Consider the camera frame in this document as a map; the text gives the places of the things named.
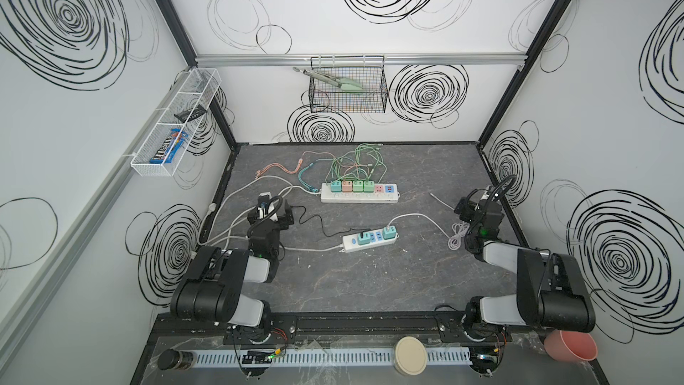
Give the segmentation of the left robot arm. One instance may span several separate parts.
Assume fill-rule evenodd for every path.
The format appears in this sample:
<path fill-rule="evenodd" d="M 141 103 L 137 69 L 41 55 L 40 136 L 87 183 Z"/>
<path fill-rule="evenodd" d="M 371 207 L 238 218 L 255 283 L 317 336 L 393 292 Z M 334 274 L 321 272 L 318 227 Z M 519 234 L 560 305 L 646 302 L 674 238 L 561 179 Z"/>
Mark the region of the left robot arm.
<path fill-rule="evenodd" d="M 283 250 L 281 231 L 294 224 L 294 217 L 282 196 L 262 194 L 248 221 L 246 249 L 205 246 L 197 251 L 173 293 L 172 317 L 257 330 L 271 326 L 269 304 L 242 289 L 245 283 L 274 281 Z"/>

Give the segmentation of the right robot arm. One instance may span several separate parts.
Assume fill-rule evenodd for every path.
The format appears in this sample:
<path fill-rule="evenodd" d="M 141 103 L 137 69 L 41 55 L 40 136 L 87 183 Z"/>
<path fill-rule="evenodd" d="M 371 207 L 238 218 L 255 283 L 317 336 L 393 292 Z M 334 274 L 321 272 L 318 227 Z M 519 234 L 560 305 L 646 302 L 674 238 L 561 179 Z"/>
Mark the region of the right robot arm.
<path fill-rule="evenodd" d="M 498 297 L 474 297 L 461 318 L 466 336 L 474 342 L 502 333 L 507 327 L 554 329 L 589 333 L 596 314 L 578 261 L 546 250 L 522 247 L 499 238 L 504 219 L 499 203 L 502 189 L 486 189 L 462 197 L 454 212 L 468 225 L 463 245 L 483 263 L 516 276 L 516 292 Z"/>

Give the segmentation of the teal plug adapter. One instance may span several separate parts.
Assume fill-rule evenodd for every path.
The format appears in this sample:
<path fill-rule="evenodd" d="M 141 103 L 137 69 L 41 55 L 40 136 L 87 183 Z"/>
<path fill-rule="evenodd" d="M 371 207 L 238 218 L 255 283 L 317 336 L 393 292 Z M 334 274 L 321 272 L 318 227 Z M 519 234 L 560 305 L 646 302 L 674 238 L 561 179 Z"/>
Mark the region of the teal plug adapter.
<path fill-rule="evenodd" d="M 342 182 L 339 180 L 331 182 L 331 192 L 341 193 L 342 192 Z"/>
<path fill-rule="evenodd" d="M 384 240 L 393 240 L 397 238 L 397 229 L 394 226 L 386 226 L 382 229 L 382 237 Z"/>
<path fill-rule="evenodd" d="M 368 245 L 373 241 L 373 238 L 374 238 L 374 233 L 372 233 L 372 232 L 361 233 L 359 238 L 358 238 L 358 245 L 359 246 Z"/>

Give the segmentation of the long colourful power strip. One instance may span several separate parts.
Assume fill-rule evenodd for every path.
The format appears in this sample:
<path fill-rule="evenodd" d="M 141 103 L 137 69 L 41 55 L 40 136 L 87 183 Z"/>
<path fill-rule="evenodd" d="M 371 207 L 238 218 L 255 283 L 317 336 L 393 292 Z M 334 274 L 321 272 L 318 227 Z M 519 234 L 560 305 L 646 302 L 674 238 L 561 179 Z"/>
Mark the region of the long colourful power strip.
<path fill-rule="evenodd" d="M 323 183 L 320 190 L 320 199 L 323 203 L 349 203 L 349 204 L 395 204 L 400 199 L 396 184 L 376 183 L 375 194 L 364 192 L 331 192 L 331 182 Z"/>

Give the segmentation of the short blue power strip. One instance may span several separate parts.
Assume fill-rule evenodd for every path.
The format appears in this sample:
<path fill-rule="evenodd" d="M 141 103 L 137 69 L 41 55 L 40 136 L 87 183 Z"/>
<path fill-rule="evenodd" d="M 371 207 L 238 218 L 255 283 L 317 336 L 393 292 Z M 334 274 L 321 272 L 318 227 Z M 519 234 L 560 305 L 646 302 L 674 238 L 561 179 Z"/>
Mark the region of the short blue power strip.
<path fill-rule="evenodd" d="M 399 234 L 394 226 L 383 227 L 354 235 L 346 235 L 342 238 L 345 253 L 364 251 L 390 245 L 398 240 Z"/>

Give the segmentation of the pink plug adapter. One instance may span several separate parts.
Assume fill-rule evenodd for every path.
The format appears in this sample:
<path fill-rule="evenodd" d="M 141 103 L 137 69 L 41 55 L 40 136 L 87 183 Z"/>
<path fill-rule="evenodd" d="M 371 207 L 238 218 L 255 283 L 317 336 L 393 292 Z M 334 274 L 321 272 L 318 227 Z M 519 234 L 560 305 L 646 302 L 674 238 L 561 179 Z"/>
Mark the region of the pink plug adapter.
<path fill-rule="evenodd" d="M 354 192 L 354 183 L 349 180 L 344 180 L 341 182 L 341 188 L 344 193 Z"/>

